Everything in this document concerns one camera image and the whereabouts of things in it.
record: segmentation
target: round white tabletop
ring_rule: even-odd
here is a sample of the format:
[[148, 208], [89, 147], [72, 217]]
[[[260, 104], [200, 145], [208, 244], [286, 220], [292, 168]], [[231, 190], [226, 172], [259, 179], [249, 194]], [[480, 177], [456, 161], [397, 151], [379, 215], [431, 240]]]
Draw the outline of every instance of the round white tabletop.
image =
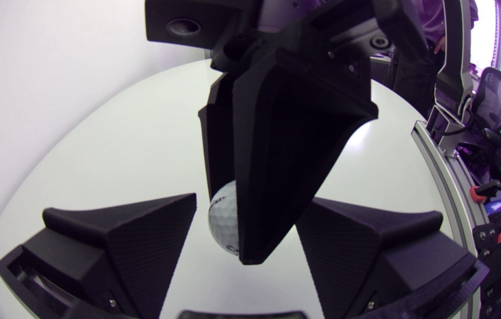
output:
[[[28, 176], [0, 217], [0, 259], [43, 227], [42, 210], [87, 210], [196, 192], [198, 210], [179, 257], [161, 318], [182, 310], [268, 313], [321, 306], [295, 228], [262, 265], [243, 266], [214, 242], [201, 127], [220, 73], [199, 61], [131, 86], [68, 134]], [[444, 211], [410, 132], [422, 117], [372, 82], [379, 118], [348, 141], [317, 196], [399, 212]], [[452, 237], [444, 218], [441, 230]], [[0, 278], [0, 319], [29, 318]]]

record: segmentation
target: printed logo on golf ball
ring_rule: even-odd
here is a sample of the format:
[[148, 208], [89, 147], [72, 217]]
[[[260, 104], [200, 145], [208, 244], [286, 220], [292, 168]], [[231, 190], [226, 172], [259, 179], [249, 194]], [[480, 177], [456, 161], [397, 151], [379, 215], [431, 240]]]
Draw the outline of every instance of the printed logo on golf ball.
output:
[[234, 180], [213, 196], [209, 207], [209, 229], [219, 246], [238, 256], [237, 186]]

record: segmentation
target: hand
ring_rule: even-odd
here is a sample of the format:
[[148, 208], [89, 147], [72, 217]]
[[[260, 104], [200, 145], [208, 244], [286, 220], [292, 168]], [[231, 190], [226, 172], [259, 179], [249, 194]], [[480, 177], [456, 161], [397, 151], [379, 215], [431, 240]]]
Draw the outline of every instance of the hand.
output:
[[437, 44], [435, 45], [435, 50], [433, 51], [434, 54], [439, 53], [439, 50], [442, 50], [445, 52], [445, 36], [442, 36]]

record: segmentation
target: red clamp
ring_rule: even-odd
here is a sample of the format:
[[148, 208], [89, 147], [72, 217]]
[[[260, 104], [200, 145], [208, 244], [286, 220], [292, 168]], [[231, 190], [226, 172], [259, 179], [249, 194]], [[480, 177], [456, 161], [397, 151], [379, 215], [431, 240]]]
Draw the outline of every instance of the red clamp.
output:
[[476, 192], [477, 188], [479, 188], [479, 186], [472, 186], [471, 189], [469, 190], [469, 193], [471, 194], [471, 198], [473, 199], [473, 202], [484, 202], [485, 200], [487, 200], [487, 197], [477, 195], [477, 192]]

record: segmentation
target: golf ball dimples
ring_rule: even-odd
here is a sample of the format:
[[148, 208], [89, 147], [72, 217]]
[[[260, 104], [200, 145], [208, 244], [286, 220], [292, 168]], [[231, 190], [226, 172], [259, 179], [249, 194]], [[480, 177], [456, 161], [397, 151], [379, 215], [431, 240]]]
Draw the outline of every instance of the golf ball dimples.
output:
[[209, 207], [209, 228], [224, 250], [238, 256], [237, 187], [234, 180], [213, 196]]

